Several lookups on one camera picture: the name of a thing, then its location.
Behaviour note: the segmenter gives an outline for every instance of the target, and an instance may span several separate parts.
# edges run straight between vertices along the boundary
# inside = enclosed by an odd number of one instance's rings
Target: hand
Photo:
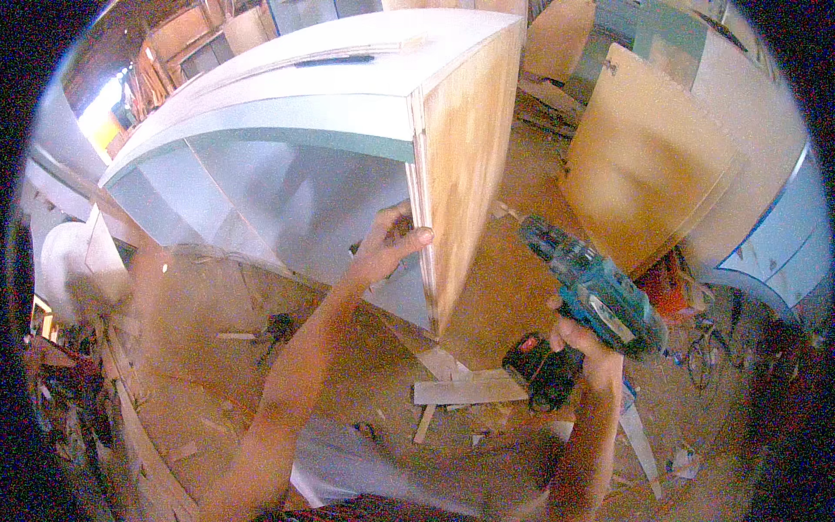
[[[557,352],[567,343],[585,355],[583,377],[589,392],[620,394],[624,356],[603,344],[589,328],[558,314],[551,328],[550,342]]]
[[[347,276],[364,287],[391,274],[400,260],[432,242],[431,228],[422,226],[408,233],[403,222],[412,215],[409,200],[377,212],[371,230],[360,243]]]

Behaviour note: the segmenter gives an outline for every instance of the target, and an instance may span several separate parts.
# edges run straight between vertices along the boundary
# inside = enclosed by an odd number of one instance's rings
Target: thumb
[[[559,316],[556,330],[563,341],[585,355],[596,356],[603,348],[594,332],[567,317]]]
[[[410,231],[408,234],[395,241],[394,250],[397,252],[397,256],[402,259],[413,252],[421,250],[424,246],[431,243],[434,237],[435,233],[431,228],[428,226],[422,226]]]

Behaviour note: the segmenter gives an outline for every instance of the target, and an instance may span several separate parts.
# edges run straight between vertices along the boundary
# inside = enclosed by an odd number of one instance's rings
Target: bicycle
[[[736,344],[731,344],[725,339],[713,319],[697,318],[696,329],[701,332],[701,335],[690,344],[686,361],[690,380],[693,386],[701,392],[711,381],[713,368],[718,363],[719,347],[735,368],[742,368],[745,353],[737,349]]]

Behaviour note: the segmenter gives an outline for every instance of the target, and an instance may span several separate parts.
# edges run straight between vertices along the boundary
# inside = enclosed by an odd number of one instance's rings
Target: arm
[[[200,503],[202,520],[252,520],[280,508],[289,485],[296,437],[310,418],[346,326],[375,281],[432,241],[430,229],[396,237],[392,228],[410,212],[408,201],[380,210],[342,279],[281,350],[264,383],[252,425],[226,473]]]
[[[595,518],[612,478],[623,356],[604,346],[591,330],[560,317],[551,344],[564,343],[585,355],[585,388],[568,448],[551,484],[549,519],[586,522]]]

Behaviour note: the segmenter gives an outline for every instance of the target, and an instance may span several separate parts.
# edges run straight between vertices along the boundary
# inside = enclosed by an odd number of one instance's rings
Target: cordless drill
[[[524,218],[519,234],[562,283],[561,315],[636,360],[665,349],[665,323],[646,294],[610,258],[536,215]],[[552,410],[571,394],[583,367],[583,353],[568,346],[553,352],[548,339],[533,332],[508,351],[502,366],[527,387],[532,409]]]

